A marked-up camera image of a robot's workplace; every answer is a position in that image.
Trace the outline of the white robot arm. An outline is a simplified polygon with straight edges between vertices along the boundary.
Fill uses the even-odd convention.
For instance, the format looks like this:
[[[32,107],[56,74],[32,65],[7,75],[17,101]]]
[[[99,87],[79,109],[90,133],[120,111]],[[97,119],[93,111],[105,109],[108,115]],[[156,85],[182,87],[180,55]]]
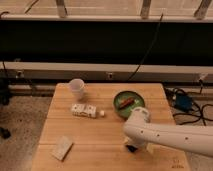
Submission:
[[[139,148],[144,142],[160,144],[213,157],[213,126],[168,125],[150,122],[150,113],[136,107],[124,123],[130,145]]]

